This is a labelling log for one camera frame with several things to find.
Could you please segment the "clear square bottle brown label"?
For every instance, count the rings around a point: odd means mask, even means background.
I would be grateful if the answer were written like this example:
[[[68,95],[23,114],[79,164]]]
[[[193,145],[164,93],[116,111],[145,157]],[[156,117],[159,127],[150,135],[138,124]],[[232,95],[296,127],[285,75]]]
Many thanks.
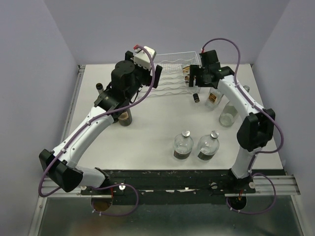
[[[190,68],[190,65],[184,65],[184,64],[181,65],[184,81],[186,84],[189,83],[189,68]]]

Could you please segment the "round clear bottle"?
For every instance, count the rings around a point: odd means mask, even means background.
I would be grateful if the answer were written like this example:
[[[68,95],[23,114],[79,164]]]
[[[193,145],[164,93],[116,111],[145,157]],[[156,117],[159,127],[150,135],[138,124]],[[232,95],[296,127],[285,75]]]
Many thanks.
[[[180,160],[187,159],[193,148],[193,139],[190,136],[189,130],[184,130],[174,138],[174,157]]]
[[[220,147],[219,133],[216,130],[200,138],[197,145],[197,157],[208,161],[217,153]]]

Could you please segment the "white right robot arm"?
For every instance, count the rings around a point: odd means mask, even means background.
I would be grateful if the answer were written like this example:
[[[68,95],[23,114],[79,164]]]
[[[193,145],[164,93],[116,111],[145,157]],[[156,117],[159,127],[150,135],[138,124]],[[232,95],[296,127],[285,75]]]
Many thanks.
[[[189,66],[189,86],[218,89],[237,110],[242,124],[237,132],[240,149],[231,168],[233,177],[226,181],[233,193],[244,187],[243,179],[250,175],[254,156],[273,137],[275,112],[257,103],[237,80],[236,72],[222,67],[215,50],[200,53],[201,65]]]

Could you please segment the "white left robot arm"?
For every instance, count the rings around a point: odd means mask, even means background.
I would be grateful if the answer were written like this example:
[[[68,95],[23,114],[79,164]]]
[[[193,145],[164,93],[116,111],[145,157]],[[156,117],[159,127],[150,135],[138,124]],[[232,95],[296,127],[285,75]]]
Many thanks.
[[[109,182],[100,170],[77,165],[100,133],[158,86],[162,67],[154,65],[156,51],[139,45],[134,50],[127,51],[125,59],[116,63],[106,88],[101,83],[96,85],[99,95],[79,126],[58,146],[39,154],[43,175],[64,192],[71,192],[80,185],[92,187],[98,194],[109,189]]]

